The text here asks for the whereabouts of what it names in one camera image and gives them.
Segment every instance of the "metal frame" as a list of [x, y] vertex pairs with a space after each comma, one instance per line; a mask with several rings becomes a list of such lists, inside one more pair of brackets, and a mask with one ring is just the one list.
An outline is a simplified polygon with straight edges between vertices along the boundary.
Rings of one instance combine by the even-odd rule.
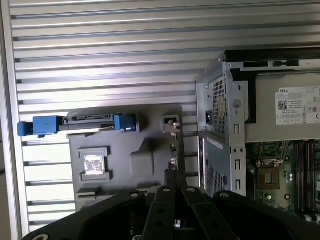
[[[230, 72], [231, 65], [222, 62], [223, 57], [218, 57], [212, 65], [207, 68], [204, 76], [197, 79], [197, 112], [198, 112], [198, 130], [199, 136], [205, 142], [205, 159], [208, 160], [208, 165], [205, 164], [206, 186], [205, 189], [209, 195], [214, 195], [211, 192], [212, 178], [226, 178], [220, 185], [221, 190], [230, 190], [235, 193], [246, 195], [246, 153], [245, 153], [245, 94], [239, 90], [239, 84], [233, 81], [233, 76]], [[226, 112], [224, 117], [224, 134], [215, 133], [215, 126], [206, 124], [206, 111], [212, 111], [212, 82], [225, 81], [226, 92]], [[234, 107], [234, 102], [240, 102], [237, 109]], [[217, 169], [217, 172], [212, 176], [212, 168]]]
[[0, 109], [5, 172], [8, 191], [11, 238], [29, 232], [22, 142], [18, 137], [18, 95], [14, 65], [9, 1], [1, 1], [1, 102]]
[[[40, 201], [37, 196], [48, 186], [45, 181], [54, 177], [54, 174], [48, 174], [50, 179], [44, 177], [48, 165], [42, 165], [42, 159], [34, 156], [33, 151], [58, 163], [57, 168], [66, 169], [64, 176], [58, 179], [65, 185], [58, 186], [59, 191], [54, 194], [65, 197], [64, 193], [72, 192], [73, 186], [67, 171], [70, 163], [67, 162], [70, 160], [66, 150], [68, 139], [62, 134], [42, 140], [32, 136], [21, 139], [16, 135], [19, 120], [66, 116], [70, 110], [83, 108], [180, 103], [185, 113], [182, 121], [187, 134], [184, 136], [190, 143], [190, 147], [185, 148], [190, 151], [186, 156], [191, 158], [197, 155], [194, 78], [210, 60], [224, 49], [306, 46], [319, 42], [319, 5], [314, 1], [1, 2], [6, 49], [6, 53], [2, 50], [2, 56], [6, 55], [2, 61], [7, 60], [4, 75], [10, 80], [5, 78], [3, 82], [2, 92], [6, 97], [2, 98], [7, 107], [1, 110], [3, 142], [10, 147], [5, 150], [6, 165], [12, 165], [12, 170], [7, 170], [8, 175], [12, 173], [9, 189], [16, 193], [16, 209], [12, 210], [18, 220], [11, 219], [15, 219], [14, 225], [22, 222], [17, 228], [22, 227], [23, 234], [29, 232], [27, 198]], [[105, 75], [97, 76], [93, 72]], [[74, 98], [68, 96], [66, 101], [59, 92], [74, 94]], [[55, 158], [56, 152], [63, 154], [66, 165]], [[24, 166], [29, 162], [38, 165]], [[32, 177], [31, 172], [36, 171], [42, 174]], [[27, 183], [42, 181], [44, 185], [28, 186], [25, 180]]]
[[[266, 55], [268, 54], [267, 50], [261, 50], [261, 56], [257, 56], [259, 50], [253, 50], [252, 52], [237, 51], [236, 54], [233, 54], [232, 51], [226, 51], [213, 61], [205, 71], [204, 76], [198, 77], [196, 89], [197, 100], [199, 101], [197, 105], [199, 136], [205, 140], [205, 156], [209, 159], [209, 162], [224, 176], [228, 176], [228, 171], [230, 171], [231, 183], [230, 185], [226, 184], [227, 190], [246, 195], [245, 143], [246, 121], [250, 118], [249, 88], [248, 84], [245, 84], [242, 79], [239, 81], [239, 77], [235, 77], [233, 70], [240, 73], [252, 72], [256, 76], [265, 73], [270, 75], [273, 74], [272, 71], [277, 75], [298, 72], [319, 73], [320, 60], [316, 59], [319, 58], [318, 52], [319, 48], [310, 48], [309, 50], [306, 50], [306, 48], [297, 48], [296, 50], [275, 49], [271, 51], [271, 56], [268, 57]], [[262, 61], [266, 66], [245, 66], [246, 63], [261, 63]], [[220, 134], [218, 136], [215, 133], [215, 126], [211, 126], [211, 123], [207, 124], [205, 119], [206, 111], [212, 110], [212, 99], [208, 95], [212, 91], [211, 83], [221, 79], [225, 79], [227, 97], [227, 120], [225, 121], [224, 136]], [[225, 156], [220, 156], [220, 162], [214, 161], [214, 157], [221, 151], [225, 151], [226, 148], [228, 153]], [[208, 169], [206, 173], [207, 185], [205, 188], [210, 191], [212, 186], [208, 185], [210, 180]]]

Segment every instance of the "ram slot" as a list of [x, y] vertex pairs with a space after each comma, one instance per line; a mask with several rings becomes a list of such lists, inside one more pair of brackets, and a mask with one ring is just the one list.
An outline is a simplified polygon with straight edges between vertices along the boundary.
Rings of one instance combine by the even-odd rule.
[[303, 177], [302, 171], [303, 166], [303, 144], [301, 141], [296, 141], [293, 144], [293, 151], [295, 156], [295, 174], [294, 174], [294, 185], [295, 185], [295, 212], [300, 213], [304, 210], [304, 189], [303, 189]]
[[315, 189], [316, 189], [316, 173], [315, 173], [315, 141], [306, 142], [306, 209], [308, 212], [313, 212], [316, 207]]

